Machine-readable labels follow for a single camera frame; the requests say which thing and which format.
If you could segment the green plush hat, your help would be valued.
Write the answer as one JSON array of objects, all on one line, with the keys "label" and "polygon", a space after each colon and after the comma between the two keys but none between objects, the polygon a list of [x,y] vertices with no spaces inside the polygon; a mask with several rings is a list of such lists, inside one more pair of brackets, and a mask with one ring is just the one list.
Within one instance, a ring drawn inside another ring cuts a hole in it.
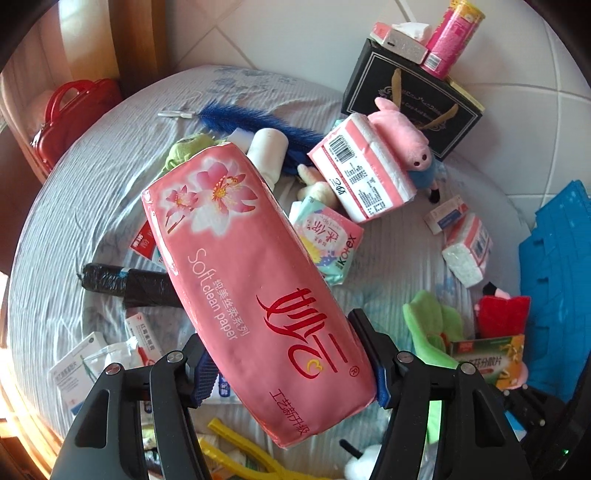
[{"label": "green plush hat", "polygon": [[429,291],[419,291],[403,305],[403,316],[412,336],[416,355],[426,364],[456,369],[459,362],[448,354],[448,347],[465,339],[463,320],[458,311],[441,304]]}]

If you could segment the green cloth pouch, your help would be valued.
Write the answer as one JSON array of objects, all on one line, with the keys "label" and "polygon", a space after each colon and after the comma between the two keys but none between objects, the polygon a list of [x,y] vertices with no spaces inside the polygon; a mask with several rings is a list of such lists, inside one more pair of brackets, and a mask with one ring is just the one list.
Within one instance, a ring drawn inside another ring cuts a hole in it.
[{"label": "green cloth pouch", "polygon": [[206,133],[197,133],[178,140],[170,147],[159,177],[188,161],[200,151],[221,143],[221,140],[215,139]]}]

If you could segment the red white medicine box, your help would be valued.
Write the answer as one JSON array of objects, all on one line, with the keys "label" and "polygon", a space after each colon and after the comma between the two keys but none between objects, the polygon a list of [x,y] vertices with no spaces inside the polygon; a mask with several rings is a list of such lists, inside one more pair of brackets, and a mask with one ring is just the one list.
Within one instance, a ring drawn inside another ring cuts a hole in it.
[{"label": "red white medicine box", "polygon": [[148,221],[145,221],[142,224],[132,239],[129,248],[142,258],[149,260],[160,267],[164,266]]}]

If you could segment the blue plastic crate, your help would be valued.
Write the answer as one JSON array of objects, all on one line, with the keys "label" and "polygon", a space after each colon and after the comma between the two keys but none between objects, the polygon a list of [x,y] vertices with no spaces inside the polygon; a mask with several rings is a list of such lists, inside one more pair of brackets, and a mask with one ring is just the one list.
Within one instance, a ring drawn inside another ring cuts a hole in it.
[{"label": "blue plastic crate", "polygon": [[581,181],[536,212],[519,260],[521,293],[531,299],[528,383],[568,401],[590,353],[590,196]]}]

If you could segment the pink soft tissue pack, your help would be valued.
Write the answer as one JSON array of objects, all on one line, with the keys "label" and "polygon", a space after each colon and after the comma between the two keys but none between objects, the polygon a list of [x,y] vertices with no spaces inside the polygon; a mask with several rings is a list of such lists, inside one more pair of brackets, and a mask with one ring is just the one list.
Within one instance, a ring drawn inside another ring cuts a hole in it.
[{"label": "pink soft tissue pack", "polygon": [[362,343],[238,147],[200,151],[146,188],[142,204],[202,344],[277,446],[374,401]]}]

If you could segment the small tissue packet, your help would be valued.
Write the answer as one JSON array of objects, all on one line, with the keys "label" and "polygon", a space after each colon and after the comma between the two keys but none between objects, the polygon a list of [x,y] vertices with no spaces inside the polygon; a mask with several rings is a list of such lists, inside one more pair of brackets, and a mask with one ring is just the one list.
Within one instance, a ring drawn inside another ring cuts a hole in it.
[{"label": "small tissue packet", "polygon": [[467,213],[445,231],[442,256],[462,285],[471,288],[484,279],[492,246],[482,220]]}]

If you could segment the white green medicine box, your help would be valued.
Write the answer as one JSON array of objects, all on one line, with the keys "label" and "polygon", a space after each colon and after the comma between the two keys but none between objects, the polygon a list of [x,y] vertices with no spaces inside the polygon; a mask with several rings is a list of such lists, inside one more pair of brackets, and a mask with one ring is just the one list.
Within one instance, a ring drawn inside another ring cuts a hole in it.
[{"label": "white green medicine box", "polygon": [[95,376],[84,359],[106,346],[103,334],[92,332],[49,370],[51,380],[73,415],[78,413],[95,382]]}]

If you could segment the Kotex pad pack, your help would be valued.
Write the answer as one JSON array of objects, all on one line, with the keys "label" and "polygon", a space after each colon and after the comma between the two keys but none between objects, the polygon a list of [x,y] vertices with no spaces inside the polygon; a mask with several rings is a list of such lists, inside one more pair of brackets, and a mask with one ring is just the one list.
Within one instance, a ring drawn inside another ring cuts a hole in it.
[{"label": "Kotex pad pack", "polygon": [[363,228],[311,197],[295,201],[288,220],[325,282],[342,285],[363,240]]}]

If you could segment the black garbage bag roll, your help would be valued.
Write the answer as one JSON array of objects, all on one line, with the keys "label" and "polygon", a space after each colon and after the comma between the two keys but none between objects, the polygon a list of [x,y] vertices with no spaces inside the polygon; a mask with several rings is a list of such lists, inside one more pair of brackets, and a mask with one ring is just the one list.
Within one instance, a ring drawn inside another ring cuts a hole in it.
[{"label": "black garbage bag roll", "polygon": [[78,278],[85,290],[120,298],[125,308],[183,308],[169,275],[163,272],[88,263]]}]

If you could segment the red handbag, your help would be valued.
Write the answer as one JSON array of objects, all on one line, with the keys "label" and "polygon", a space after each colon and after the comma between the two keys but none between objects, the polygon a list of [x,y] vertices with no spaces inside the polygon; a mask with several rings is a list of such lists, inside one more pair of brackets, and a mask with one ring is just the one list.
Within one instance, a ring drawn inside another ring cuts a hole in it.
[{"label": "red handbag", "polygon": [[75,80],[49,98],[44,122],[31,145],[43,167],[51,171],[69,147],[104,114],[122,101],[112,79]]}]

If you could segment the small pink white box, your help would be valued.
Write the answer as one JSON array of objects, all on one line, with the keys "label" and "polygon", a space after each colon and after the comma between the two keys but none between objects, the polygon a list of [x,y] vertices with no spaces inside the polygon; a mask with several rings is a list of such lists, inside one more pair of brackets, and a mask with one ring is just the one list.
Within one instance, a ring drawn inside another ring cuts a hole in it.
[{"label": "small pink white box", "polygon": [[432,33],[432,27],[428,23],[376,22],[369,37],[384,49],[420,65],[427,57],[427,42]]}]

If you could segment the white bottle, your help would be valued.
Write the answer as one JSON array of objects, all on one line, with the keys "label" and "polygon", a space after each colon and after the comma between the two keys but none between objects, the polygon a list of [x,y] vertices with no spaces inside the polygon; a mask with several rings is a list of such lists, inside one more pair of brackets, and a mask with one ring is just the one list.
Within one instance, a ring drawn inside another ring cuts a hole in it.
[{"label": "white bottle", "polygon": [[283,169],[287,154],[288,140],[282,131],[264,128],[254,133],[246,156],[266,181],[270,190],[274,189]]}]

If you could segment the small white blue box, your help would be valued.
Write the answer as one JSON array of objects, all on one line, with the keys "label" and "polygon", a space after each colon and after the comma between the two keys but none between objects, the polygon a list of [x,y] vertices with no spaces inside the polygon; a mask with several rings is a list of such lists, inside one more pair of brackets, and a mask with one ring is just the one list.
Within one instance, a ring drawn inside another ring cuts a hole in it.
[{"label": "small white blue box", "polygon": [[424,221],[433,235],[442,233],[455,224],[469,211],[469,207],[460,195],[445,201],[424,217]]}]

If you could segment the pink pig plush red dress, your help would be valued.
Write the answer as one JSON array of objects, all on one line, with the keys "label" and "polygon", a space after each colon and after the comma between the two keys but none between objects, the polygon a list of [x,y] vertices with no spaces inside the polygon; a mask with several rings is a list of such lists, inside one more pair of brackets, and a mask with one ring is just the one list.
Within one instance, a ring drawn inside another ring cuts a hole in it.
[{"label": "pink pig plush red dress", "polygon": [[482,292],[483,296],[474,307],[477,332],[481,338],[525,333],[531,307],[529,296],[512,297],[492,282],[488,282]]}]

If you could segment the pink cylindrical can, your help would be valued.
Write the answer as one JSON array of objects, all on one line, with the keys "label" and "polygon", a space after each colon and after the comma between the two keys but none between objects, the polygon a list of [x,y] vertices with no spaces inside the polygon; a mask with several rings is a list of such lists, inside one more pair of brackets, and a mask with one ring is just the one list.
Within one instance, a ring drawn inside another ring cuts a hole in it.
[{"label": "pink cylindrical can", "polygon": [[444,80],[474,36],[485,14],[470,1],[451,1],[427,44],[422,68]]}]

